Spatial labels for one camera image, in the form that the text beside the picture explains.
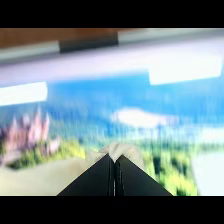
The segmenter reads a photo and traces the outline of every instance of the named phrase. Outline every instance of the brown wall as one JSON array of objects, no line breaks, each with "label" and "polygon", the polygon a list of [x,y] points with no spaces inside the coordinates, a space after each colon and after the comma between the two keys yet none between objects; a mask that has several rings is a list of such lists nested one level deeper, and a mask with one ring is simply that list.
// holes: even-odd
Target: brown wall
[{"label": "brown wall", "polygon": [[53,40],[79,40],[133,28],[0,28],[0,48]]}]

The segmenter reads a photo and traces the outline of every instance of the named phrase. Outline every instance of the blurry landscape picture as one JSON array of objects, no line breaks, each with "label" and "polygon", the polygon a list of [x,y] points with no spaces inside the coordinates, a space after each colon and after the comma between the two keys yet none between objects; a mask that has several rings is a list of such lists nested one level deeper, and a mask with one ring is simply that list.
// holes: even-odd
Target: blurry landscape picture
[{"label": "blurry landscape picture", "polygon": [[12,169],[137,145],[145,172],[173,195],[197,195],[191,158],[224,149],[224,80],[152,86],[148,72],[49,82],[45,102],[0,107],[0,163]]}]

